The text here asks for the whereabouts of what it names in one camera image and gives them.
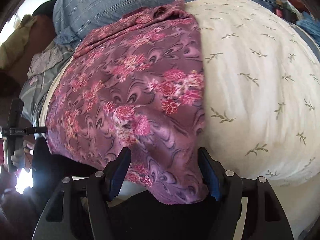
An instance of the person's hand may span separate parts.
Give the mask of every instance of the person's hand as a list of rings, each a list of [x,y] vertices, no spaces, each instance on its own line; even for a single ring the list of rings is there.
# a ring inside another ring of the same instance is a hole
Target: person's hand
[[[13,165],[16,166],[18,169],[24,168],[26,172],[29,172],[31,163],[29,161],[29,158],[26,157],[26,153],[25,153],[26,146],[28,146],[31,149],[33,148],[33,145],[30,145],[30,143],[28,143],[27,141],[23,141],[22,148],[14,151],[13,155],[11,156],[11,161]],[[4,167],[8,170],[7,157],[6,157],[7,150],[8,150],[8,143],[7,143],[7,140],[4,140],[3,142]]]

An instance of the purple floral blanket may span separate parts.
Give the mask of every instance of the purple floral blanket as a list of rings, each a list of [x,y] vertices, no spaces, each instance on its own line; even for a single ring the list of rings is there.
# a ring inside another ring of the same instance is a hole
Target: purple floral blanket
[[[97,169],[129,147],[127,180],[162,203],[202,201],[203,90],[199,27],[184,0],[141,8],[80,44],[49,104],[48,146]]]

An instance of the blue yarn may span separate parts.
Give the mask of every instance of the blue yarn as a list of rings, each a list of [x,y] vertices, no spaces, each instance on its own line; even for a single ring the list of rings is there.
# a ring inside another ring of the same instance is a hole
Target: blue yarn
[[[305,30],[320,46],[320,22],[312,19],[312,17],[303,12],[303,20],[297,21],[296,25]]]

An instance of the black plastic mount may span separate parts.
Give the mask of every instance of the black plastic mount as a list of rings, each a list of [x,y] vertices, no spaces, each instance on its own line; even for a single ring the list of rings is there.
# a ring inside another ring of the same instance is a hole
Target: black plastic mount
[[[212,160],[205,148],[198,151],[198,163],[206,182],[211,181],[205,176],[206,165],[209,163],[214,167],[219,187],[223,189],[220,210],[208,239],[233,239],[241,216],[241,198],[248,197],[242,240],[293,240],[288,219],[265,177],[244,179],[232,171],[225,171],[219,162]]]
[[[220,202],[208,240],[233,239],[242,197],[248,197],[242,240],[293,240],[286,215],[266,178],[242,179],[233,171],[225,171],[205,148],[198,153],[204,182]],[[33,240],[114,240],[106,201],[119,194],[130,162],[131,152],[123,148],[103,171],[77,181],[64,178],[49,199]],[[87,197],[89,216],[77,200],[81,197]]]

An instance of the black clamp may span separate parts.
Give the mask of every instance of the black clamp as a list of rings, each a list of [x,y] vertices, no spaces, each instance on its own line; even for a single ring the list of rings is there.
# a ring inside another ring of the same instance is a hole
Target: black clamp
[[[210,191],[217,184],[212,184],[208,170],[211,169],[219,181],[221,205],[208,240],[233,239],[241,216],[242,197],[248,197],[242,240],[293,240],[288,219],[265,177],[244,179],[233,171],[225,171],[219,162],[212,160],[205,148],[198,151],[198,163]]]
[[[106,201],[119,194],[130,162],[131,152],[123,148],[103,171],[77,181],[65,177],[49,199],[33,240],[114,240]],[[265,177],[240,178],[212,160],[205,148],[198,151],[198,163],[212,197],[220,202],[207,240],[233,239],[242,197],[248,197],[242,240],[293,240],[287,217]],[[89,215],[81,197],[87,197]]]
[[[33,240],[114,240],[107,201],[121,189],[131,163],[131,151],[123,148],[117,159],[87,179],[65,177],[40,217]],[[81,205],[87,197],[88,215]]]
[[[24,103],[21,99],[14,99],[11,102],[7,127],[0,126],[1,138],[7,138],[7,164],[8,172],[13,173],[17,167],[13,165],[11,156],[15,150],[18,150],[23,145],[23,137],[29,134],[46,133],[46,127],[30,127],[25,129],[16,128],[19,125],[19,120],[22,114]]]

